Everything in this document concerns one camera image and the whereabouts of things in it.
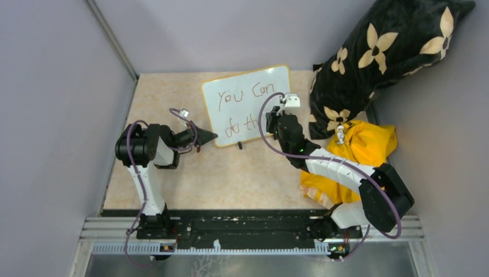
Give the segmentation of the yellow framed whiteboard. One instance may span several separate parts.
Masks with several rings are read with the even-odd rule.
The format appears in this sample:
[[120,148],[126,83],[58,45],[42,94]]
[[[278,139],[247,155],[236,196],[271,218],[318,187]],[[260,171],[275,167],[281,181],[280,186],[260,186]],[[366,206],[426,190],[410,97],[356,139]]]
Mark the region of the yellow framed whiteboard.
[[259,111],[269,95],[291,92],[289,67],[277,65],[204,82],[201,85],[210,127],[219,148],[260,138]]

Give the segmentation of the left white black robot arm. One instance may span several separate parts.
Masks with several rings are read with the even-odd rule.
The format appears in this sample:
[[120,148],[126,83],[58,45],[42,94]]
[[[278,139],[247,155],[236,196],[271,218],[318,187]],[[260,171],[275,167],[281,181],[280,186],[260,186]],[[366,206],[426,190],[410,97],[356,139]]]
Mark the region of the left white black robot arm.
[[141,202],[136,223],[129,233],[138,239],[175,238],[167,203],[161,195],[157,170],[178,168],[180,152],[201,148],[218,138],[216,133],[201,129],[192,122],[175,133],[167,125],[140,122],[129,125],[115,144],[115,156],[129,171]]

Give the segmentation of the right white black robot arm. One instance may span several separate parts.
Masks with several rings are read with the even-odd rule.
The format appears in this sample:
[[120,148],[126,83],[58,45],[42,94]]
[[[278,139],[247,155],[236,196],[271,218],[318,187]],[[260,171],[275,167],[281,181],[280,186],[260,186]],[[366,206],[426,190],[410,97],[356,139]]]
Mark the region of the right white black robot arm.
[[401,234],[402,218],[415,201],[396,169],[388,163],[369,166],[335,155],[305,138],[297,116],[286,114],[279,106],[265,113],[265,130],[278,141],[275,153],[285,156],[296,169],[326,177],[360,197],[353,203],[342,202],[325,221],[325,231],[332,238],[341,237],[352,226],[370,224],[394,238]]

